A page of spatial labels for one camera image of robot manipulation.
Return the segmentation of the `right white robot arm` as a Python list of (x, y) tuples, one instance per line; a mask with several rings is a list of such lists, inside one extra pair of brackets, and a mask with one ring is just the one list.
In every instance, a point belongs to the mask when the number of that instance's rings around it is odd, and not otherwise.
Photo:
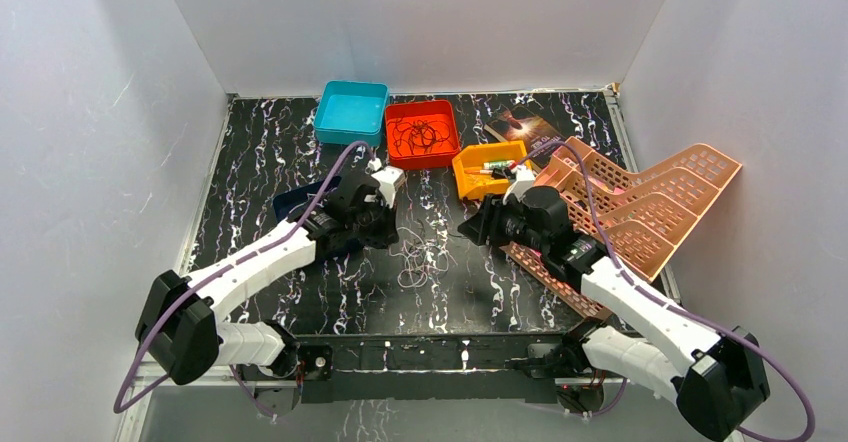
[(723, 334), (695, 321), (603, 243), (574, 228), (554, 188), (487, 195), (458, 231), (478, 246), (514, 243), (537, 252), (556, 281), (600, 303), (638, 332), (632, 338), (606, 325), (587, 330), (563, 349), (571, 373), (587, 376), (599, 368), (649, 388), (712, 441), (738, 431), (768, 399), (770, 387), (752, 334), (740, 327)]

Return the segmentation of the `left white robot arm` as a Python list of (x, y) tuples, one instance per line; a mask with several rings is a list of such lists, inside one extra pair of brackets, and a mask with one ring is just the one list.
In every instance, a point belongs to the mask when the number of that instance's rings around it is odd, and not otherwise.
[(186, 276), (168, 270), (148, 294), (136, 337), (177, 385), (216, 366), (254, 365), (275, 378), (310, 367), (300, 342), (273, 321), (231, 323), (244, 301), (290, 272), (399, 239), (395, 198), (406, 176), (387, 166), (330, 180), (312, 211), (299, 206), (266, 236)]

